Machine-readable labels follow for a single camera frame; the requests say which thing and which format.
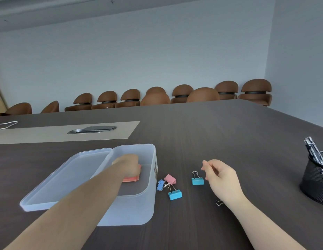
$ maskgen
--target white cable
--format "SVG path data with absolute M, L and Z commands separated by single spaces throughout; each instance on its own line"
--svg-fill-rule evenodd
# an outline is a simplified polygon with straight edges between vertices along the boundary
M 7 129 L 7 128 L 11 127 L 12 125 L 16 125 L 17 123 L 18 123 L 18 121 L 12 121 L 12 122 L 8 122 L 8 123 L 2 123 L 0 125 L 8 125 L 8 124 L 11 124 L 11 125 L 9 125 L 7 127 L 4 127 L 4 128 L 0 128 L 0 130 Z

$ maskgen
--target pen holder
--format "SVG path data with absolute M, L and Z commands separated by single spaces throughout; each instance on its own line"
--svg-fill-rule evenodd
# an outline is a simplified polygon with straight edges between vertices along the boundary
M 323 165 L 309 157 L 300 184 L 301 191 L 314 201 L 323 204 Z

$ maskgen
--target pink binder clip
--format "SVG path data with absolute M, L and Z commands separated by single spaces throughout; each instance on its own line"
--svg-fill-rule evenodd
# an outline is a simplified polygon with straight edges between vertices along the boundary
M 165 181 L 167 181 L 169 184 L 173 185 L 173 184 L 176 184 L 176 178 L 174 178 L 173 176 L 171 175 L 167 175 L 165 178 L 164 178 Z

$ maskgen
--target dark wood table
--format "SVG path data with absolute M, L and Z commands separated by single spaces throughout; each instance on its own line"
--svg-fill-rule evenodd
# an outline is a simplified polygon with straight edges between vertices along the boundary
M 140 123 L 123 140 L 0 145 L 0 249 L 44 212 L 24 212 L 21 199 L 70 156 L 143 143 L 156 146 L 158 178 L 174 176 L 183 198 L 158 191 L 148 223 L 97 227 L 83 249 L 252 249 L 209 184 L 191 184 L 191 172 L 213 158 L 232 166 L 248 199 L 294 239 L 323 249 L 323 205 L 299 190 L 308 160 L 303 139 L 312 136 L 323 149 L 320 126 L 244 100 L 0 117 L 10 120 L 19 121 L 14 128 Z

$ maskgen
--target pink sticky note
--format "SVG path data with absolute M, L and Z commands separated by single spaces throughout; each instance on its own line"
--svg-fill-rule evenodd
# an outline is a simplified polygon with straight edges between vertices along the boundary
M 174 178 L 173 176 L 171 175 L 167 175 L 165 178 L 164 178 L 165 181 L 167 181 L 168 183 L 170 183 L 171 185 L 173 184 L 176 184 L 176 178 Z
M 135 176 L 135 177 L 126 177 L 126 178 L 123 179 L 122 182 L 136 182 L 138 180 L 139 180 L 139 175 Z

